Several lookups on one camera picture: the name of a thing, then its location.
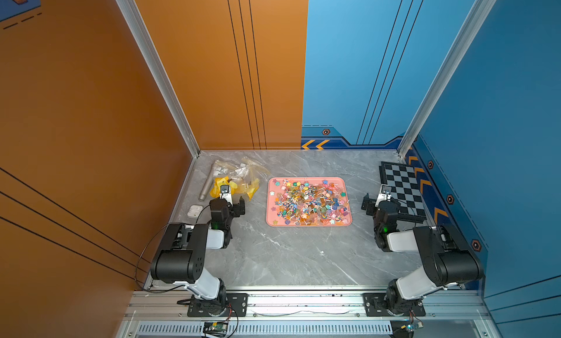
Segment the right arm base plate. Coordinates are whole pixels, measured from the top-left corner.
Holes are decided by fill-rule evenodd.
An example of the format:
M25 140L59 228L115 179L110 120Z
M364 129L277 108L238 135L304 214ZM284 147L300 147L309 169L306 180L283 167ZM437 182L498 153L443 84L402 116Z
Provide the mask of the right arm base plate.
M425 306L422 300L404 300L388 298L386 294L364 293L362 294L365 312L368 317L408 317L413 313L416 317L425 317Z

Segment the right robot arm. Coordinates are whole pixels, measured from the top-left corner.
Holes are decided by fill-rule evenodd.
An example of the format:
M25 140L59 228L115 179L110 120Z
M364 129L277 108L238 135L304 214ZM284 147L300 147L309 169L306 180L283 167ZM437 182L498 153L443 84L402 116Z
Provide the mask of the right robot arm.
M368 316L423 315L422 300L450 286L484 277L482 262L463 235L453 226L420 226L399 231L399 221L422 223L423 218L404 215L400 202L387 193L363 198L361 209L373 218L375 242L386 253L418 253L422 265L409 275L390 281L385 293L364 294Z

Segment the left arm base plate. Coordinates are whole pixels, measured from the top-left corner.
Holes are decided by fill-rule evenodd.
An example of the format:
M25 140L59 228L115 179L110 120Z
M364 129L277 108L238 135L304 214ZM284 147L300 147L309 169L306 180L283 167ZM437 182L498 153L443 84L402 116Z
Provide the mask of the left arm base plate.
M219 294L217 299L197 299L193 295L188 302L187 316L190 318L226 318L229 315L243 318L248 308L248 294Z

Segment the yellow duck ziploc bag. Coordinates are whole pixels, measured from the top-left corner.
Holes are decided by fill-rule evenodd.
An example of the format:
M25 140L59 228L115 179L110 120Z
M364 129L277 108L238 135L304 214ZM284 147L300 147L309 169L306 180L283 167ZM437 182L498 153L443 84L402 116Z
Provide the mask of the yellow duck ziploc bag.
M241 164L228 174L231 192L251 200L270 174L270 170L260 162L244 157Z
M230 192L235 193L239 189L238 183L234 180L235 172L238 168L235 165L223 161L215 161L211 173L212 186L210 196L217 198L222 194L223 186L230 187Z

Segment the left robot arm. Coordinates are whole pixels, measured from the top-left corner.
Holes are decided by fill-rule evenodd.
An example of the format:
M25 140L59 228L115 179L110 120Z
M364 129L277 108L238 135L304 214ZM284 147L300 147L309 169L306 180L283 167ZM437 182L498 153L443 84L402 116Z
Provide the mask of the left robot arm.
M229 295L224 281L205 267L207 250L226 249L232 240L232 221L245 214L245 200L231 203L224 198L209 203L210 220L187 225L173 223L166 228L150 265L150 276L191 292L177 304L188 307L188 316L222 317L241 308L245 294Z

